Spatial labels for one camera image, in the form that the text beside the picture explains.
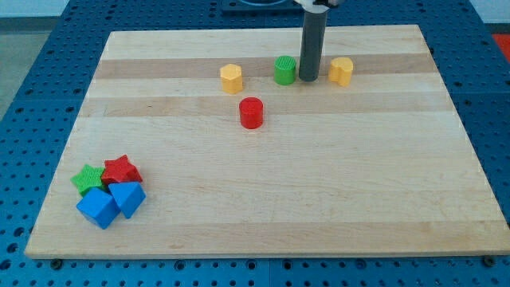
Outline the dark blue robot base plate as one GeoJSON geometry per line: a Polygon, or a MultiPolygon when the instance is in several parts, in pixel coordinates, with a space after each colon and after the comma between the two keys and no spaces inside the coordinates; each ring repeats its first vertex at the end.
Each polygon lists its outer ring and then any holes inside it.
{"type": "Polygon", "coordinates": [[[293,0],[219,0],[218,5],[224,14],[302,11],[293,0]]]}

